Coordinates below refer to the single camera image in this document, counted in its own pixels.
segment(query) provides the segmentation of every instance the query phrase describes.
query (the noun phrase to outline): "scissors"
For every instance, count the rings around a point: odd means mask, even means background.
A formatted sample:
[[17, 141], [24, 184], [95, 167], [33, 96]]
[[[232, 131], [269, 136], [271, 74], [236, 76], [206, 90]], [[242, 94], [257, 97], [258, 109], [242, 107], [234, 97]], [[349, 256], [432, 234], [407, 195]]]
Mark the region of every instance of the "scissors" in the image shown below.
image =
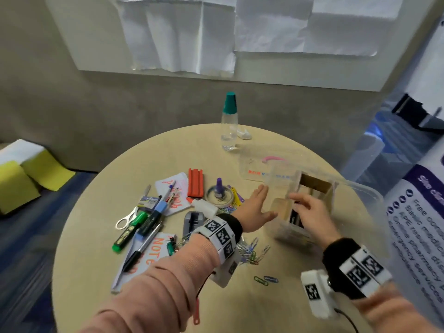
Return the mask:
[[[148, 185], [147, 188], [145, 189], [145, 191], [143, 192], [142, 197], [147, 196], [148, 193], [150, 192], [151, 189], [151, 185]], [[137, 217], [137, 212], [139, 211], [139, 207], [135, 207], [133, 209], [132, 212], [130, 212], [127, 216], [125, 216], [124, 218], [121, 218], [120, 220], [117, 221], [117, 223], [115, 224], [115, 228], [117, 230], [123, 230], [125, 228], [127, 228], [131, 222], [134, 221], [134, 219]], [[125, 221], [125, 225], [123, 227], [119, 227], [119, 224], [122, 223], [123, 221]]]

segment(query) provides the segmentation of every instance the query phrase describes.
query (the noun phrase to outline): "table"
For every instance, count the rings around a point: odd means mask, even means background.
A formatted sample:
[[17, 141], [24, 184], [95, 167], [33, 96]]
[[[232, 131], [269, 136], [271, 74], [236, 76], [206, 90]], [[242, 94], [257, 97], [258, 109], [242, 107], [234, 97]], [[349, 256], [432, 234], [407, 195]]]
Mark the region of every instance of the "table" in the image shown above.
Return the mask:
[[[279, 134], [246, 128], [253, 139], [238, 139], [239, 147], [276, 144], [307, 150]], [[52, 299], [58, 331], [75, 332], [112, 297], [110, 288], [124, 257], [111, 250], [119, 235], [114, 224], [134, 208], [147, 184], [153, 185], [150, 195], [154, 196], [155, 181], [198, 168], [203, 170], [205, 188], [222, 177], [225, 184], [233, 185], [246, 198], [259, 183], [241, 178], [238, 157], [238, 150], [222, 149], [219, 124], [204, 124], [145, 140], [100, 172], [75, 204], [57, 247]], [[339, 175], [321, 157], [314, 154], [314, 158], [324, 172]], [[167, 218], [163, 231], [181, 235], [187, 211]], [[300, 275], [321, 268], [320, 261], [273, 240], [264, 229], [245, 235], [247, 241], [255, 237], [259, 237], [259, 250], [266, 244], [271, 246], [268, 254], [258, 266], [240, 266], [225, 289], [208, 281], [199, 296], [201, 324], [194, 326], [190, 321], [187, 332], [354, 332], [345, 318], [323, 321], [310, 311]], [[276, 277], [279, 283], [265, 287], [253, 280], [256, 275]], [[345, 296], [337, 295], [336, 300], [361, 333], [371, 331]]]

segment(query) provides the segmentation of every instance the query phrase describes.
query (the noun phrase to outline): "qr code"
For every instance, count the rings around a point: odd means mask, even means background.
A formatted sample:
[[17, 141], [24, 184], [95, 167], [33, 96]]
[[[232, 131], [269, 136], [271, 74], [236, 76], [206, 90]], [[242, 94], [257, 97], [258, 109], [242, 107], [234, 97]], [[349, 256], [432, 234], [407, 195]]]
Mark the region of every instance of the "qr code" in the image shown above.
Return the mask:
[[230, 235], [228, 235], [227, 231], [225, 230], [225, 228], [220, 229], [217, 233], [216, 233], [216, 237], [218, 238], [219, 242], [224, 245], [226, 242], [228, 242], [230, 240]]
[[309, 300], [319, 300], [321, 297], [319, 296], [318, 288], [316, 284], [308, 284], [304, 285], [305, 290], [307, 291]]
[[362, 265], [370, 271], [375, 277], [384, 270], [383, 266], [379, 264], [372, 256], [367, 256], [362, 260]]
[[362, 289], [371, 280], [369, 275], [358, 265], [348, 271], [347, 276], [359, 289]]
[[228, 270], [228, 273], [231, 275], [234, 274], [234, 270], [236, 270], [236, 268], [237, 268], [237, 263], [233, 262], [230, 266], [230, 269]]
[[221, 224], [217, 223], [215, 220], [211, 220], [210, 222], [205, 224], [204, 227], [213, 233], [214, 231], [216, 231], [221, 227]]
[[233, 254], [234, 250], [233, 250], [233, 246], [231, 245], [231, 242], [228, 243], [224, 248], [223, 248], [223, 253], [225, 255], [225, 259], [228, 259], [228, 257], [230, 257]]

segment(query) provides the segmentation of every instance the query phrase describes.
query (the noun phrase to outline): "whiteboard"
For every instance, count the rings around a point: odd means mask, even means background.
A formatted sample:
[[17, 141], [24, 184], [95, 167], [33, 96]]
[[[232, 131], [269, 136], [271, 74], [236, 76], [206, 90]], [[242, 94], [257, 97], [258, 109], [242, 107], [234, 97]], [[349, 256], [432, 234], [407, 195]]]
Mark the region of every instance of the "whiteboard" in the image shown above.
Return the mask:
[[[236, 53], [225, 80], [380, 91], [435, 0], [404, 0], [389, 40], [373, 57], [306, 53]], [[134, 71], [120, 18], [108, 0], [46, 0], [79, 70], [220, 79], [187, 72]]]

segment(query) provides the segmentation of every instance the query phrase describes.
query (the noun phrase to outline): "water bottle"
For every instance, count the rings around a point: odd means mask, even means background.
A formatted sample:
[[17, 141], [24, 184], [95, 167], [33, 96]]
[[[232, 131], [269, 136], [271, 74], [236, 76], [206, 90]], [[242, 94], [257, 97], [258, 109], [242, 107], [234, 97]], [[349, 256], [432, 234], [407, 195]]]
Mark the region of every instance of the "water bottle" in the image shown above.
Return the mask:
[[228, 92], [222, 112], [221, 141], [225, 151], [232, 151], [236, 147], [237, 139], [237, 105], [234, 92]]

